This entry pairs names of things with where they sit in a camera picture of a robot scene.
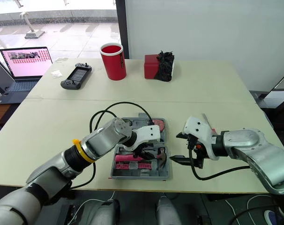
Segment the laptop screen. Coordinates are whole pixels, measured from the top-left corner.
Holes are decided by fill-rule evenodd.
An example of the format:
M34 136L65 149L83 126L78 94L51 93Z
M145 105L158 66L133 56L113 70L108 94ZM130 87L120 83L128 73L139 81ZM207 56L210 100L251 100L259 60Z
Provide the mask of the laptop screen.
M52 64L47 47L0 50L13 78L40 78Z

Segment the tool case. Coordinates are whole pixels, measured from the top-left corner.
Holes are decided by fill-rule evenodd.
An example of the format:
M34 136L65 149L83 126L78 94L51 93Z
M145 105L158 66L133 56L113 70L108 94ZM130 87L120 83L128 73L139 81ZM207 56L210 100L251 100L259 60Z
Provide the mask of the tool case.
M147 126L149 118L144 113L139 113L139 117L122 118L125 122L130 123L132 129L139 129ZM145 152L158 155L161 148L166 153L166 163L160 167L161 159L143 160L139 162L115 162L116 155L130 155L133 152L125 151L123 145L116 145L111 169L111 177L113 179L124 180L166 180L169 177L168 149L165 145L167 137L167 123L163 118L152 118L155 123L160 126L160 142L148 144Z

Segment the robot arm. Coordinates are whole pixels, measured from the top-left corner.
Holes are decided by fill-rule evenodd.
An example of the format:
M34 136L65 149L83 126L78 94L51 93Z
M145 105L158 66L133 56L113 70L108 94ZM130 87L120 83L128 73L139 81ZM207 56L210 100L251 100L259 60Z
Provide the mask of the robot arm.
M188 139L188 148L196 152L197 159L173 156L172 160L183 165L191 165L190 160L218 160L220 156L243 160L274 196L284 216L284 149L270 144L261 131L244 128L217 135L208 123L190 117L177 137Z
M135 151L135 147L160 136L158 125L132 130L124 120L114 118L71 148L56 155L27 179L26 185L0 199L0 225L32 225L42 206L58 199L70 189L84 168L97 161L117 144Z

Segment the red cup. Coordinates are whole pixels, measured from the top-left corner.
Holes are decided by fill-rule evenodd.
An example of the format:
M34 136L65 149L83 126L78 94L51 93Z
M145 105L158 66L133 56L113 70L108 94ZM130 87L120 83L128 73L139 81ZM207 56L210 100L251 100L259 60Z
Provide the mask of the red cup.
M111 80L119 81L126 77L124 53L122 45L107 43L100 48L101 58L105 65L106 73Z

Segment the black cable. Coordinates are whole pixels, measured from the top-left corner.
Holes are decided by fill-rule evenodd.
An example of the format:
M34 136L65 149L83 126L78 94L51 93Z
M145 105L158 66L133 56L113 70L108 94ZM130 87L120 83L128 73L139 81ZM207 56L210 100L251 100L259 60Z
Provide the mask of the black cable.
M92 133L92 122L93 122L94 118L95 118L98 114L100 114L100 113L103 113L103 114L104 114L104 113L109 113L109 114L113 115L114 117L117 117L114 113L112 113L111 111L108 111L108 110L101 110L101 111L98 111L98 112L95 113L95 114L91 117L91 119L90 119L90 123L89 123L89 130L90 130L90 133ZM89 184L91 181L93 181L93 179L94 179L94 177L95 177L95 174L96 174L96 164L93 163L93 174L92 174L91 179L88 180L87 182L83 183L83 184L80 184L80 185L71 187L70 190L71 190L71 189L75 189L75 188L80 188L80 187L82 187L82 186L85 186L85 185Z
M200 198L202 199L203 206L204 206L204 208L206 209L207 216L209 217L209 211L208 211L208 209L207 209L206 204L204 203L204 200L203 200L203 198L202 198L202 194L200 194Z
M175 193L174 197L172 197L172 198L169 198L169 197L167 196L167 193L166 193L166 192L164 192L164 195L165 195L168 199L174 200L174 199L177 199L177 198L179 197L180 193Z
M110 105L110 106L107 107L105 110L107 111L108 109L110 109L110 108L113 107L114 105L119 105L119 104L130 104L130 105L135 105L135 106L139 107L140 109L142 109L142 110L145 112L145 114L148 116L149 120L152 122L152 118L151 118L151 116L149 115L149 113L148 113L145 109L143 109L142 106L140 106L140 105L138 105L138 104L136 104L136 103L133 103L133 102L117 102L117 103L114 103L114 104ZM100 115L100 117L98 118L98 121L97 121L97 123L96 123L95 129L98 127L99 122L100 122L101 118L103 117L103 115L104 115L104 112L103 112L103 113Z
M71 188L70 188L70 190L71 190L71 189L80 188L80 187L82 187L82 186L85 186L85 185L89 184L89 183L90 183L90 182L94 179L95 174L96 174L96 164L95 164L95 163L93 163L93 175L92 175L91 179L90 179L90 180L88 180L87 182L83 183L83 184L80 184L80 185L77 185L77 186L71 187Z
M271 199L272 199L273 204L276 204L274 198L271 197ZM275 218L276 218L276 221L277 221L277 225L279 225L279 220L278 220L279 216L277 214L277 207L276 206L274 206L274 214L275 214Z
M252 211L252 210L257 210L257 209L264 209L264 208L269 208L269 207L274 207L274 206L277 206L277 205L265 205L265 206L259 206L259 207L255 207L255 208L251 208L251 209L247 209L247 210L244 210L240 213L238 213L237 215L235 215L231 220L230 222L228 223L229 225L232 225L233 222L239 218L240 216L242 216L244 213L247 213L249 211Z
M196 170L195 170L195 167L194 167L194 161L193 161L193 158L192 158L192 148L189 149L189 159L190 159L192 172L193 172L194 176L199 180L210 180L212 178L215 178L215 177L218 177L218 176L221 176L223 174L230 173L230 172L233 172L233 171L236 171L236 170L250 169L250 167L247 166L247 165L246 166L239 166L239 167L235 167L235 168L232 168L232 169L229 169L229 170L224 170L222 172L216 173L216 174L211 175L209 177L200 177L196 173Z
M98 121L97 121L97 124L96 124L94 130L96 130L96 129L98 128L98 124L99 124L99 122L100 122L100 120L101 120L101 117L102 117L105 113L109 113L109 114L113 115L113 117L117 117L114 113L112 113L111 111L108 111L108 110L100 110L100 111L98 111L98 112L95 113L95 114L91 117L91 119L90 119L90 123L89 123L89 130L90 130L90 133L92 133L92 122L93 122L94 118L95 118L98 114L100 114L100 113L102 113L102 114L101 114L101 116L99 117L99 119L98 119Z

